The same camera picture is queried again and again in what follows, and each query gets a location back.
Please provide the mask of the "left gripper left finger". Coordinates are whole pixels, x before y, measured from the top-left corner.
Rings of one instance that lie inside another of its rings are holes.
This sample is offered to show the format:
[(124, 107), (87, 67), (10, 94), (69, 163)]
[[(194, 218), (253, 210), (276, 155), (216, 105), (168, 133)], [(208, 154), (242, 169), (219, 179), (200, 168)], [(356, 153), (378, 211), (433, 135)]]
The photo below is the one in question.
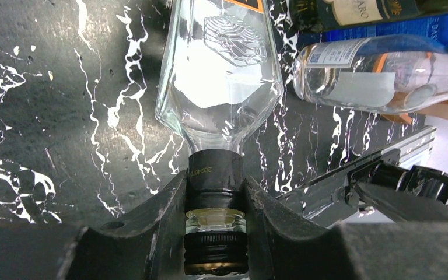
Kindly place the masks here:
[(1, 222), (0, 279), (183, 279), (186, 179), (101, 227)]

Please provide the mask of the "clear labelled glass bottle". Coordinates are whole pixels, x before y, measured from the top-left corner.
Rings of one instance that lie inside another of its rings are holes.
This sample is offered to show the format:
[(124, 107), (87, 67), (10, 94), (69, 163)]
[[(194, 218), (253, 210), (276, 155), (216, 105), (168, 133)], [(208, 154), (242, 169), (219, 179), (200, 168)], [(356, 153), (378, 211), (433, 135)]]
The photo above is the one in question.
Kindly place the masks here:
[(413, 113), (448, 101), (448, 51), (411, 34), (320, 42), (297, 56), (293, 85), (311, 103)]

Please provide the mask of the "dark wine bottle gold cap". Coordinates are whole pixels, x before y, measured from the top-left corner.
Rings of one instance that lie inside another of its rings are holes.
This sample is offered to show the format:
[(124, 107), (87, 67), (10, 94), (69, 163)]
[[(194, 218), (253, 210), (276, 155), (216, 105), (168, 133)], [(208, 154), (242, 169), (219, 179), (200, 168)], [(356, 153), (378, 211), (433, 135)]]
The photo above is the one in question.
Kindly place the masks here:
[(298, 30), (321, 33), (448, 14), (448, 1), (299, 0), (289, 1), (288, 12)]

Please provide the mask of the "blue square glass bottle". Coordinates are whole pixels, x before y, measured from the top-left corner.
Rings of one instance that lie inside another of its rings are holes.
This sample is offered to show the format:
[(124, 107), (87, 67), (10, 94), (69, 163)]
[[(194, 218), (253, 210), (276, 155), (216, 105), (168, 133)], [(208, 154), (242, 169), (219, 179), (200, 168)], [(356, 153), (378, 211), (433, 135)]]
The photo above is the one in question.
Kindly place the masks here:
[(427, 37), (448, 49), (448, 14), (393, 23), (351, 27), (319, 34), (299, 33), (296, 46), (302, 48), (321, 41), (330, 42), (392, 34), (413, 34)]

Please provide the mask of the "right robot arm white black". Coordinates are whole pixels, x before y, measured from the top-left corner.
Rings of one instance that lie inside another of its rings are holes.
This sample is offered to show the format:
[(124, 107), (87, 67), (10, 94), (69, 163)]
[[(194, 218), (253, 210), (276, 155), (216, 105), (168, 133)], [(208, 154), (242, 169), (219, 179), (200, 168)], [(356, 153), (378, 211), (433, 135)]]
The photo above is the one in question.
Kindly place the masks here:
[(386, 162), (352, 173), (359, 199), (395, 222), (448, 222), (448, 174), (423, 166), (407, 170)]

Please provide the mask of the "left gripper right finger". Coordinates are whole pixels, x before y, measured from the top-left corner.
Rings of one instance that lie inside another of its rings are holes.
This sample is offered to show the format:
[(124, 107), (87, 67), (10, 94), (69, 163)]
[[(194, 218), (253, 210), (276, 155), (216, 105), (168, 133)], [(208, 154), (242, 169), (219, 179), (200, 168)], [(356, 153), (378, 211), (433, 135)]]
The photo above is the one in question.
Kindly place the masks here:
[(355, 188), (391, 223), (326, 229), (247, 176), (250, 279), (448, 279), (448, 206), (368, 183)]

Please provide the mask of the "clear round glass bottle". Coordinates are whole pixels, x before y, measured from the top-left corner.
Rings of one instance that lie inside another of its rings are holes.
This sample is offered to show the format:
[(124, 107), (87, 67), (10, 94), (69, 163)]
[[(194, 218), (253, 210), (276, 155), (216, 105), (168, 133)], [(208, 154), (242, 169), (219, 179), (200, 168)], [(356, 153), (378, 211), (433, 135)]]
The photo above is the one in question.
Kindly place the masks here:
[(248, 271), (243, 146), (285, 86), (265, 1), (173, 1), (156, 119), (189, 147), (184, 272)]

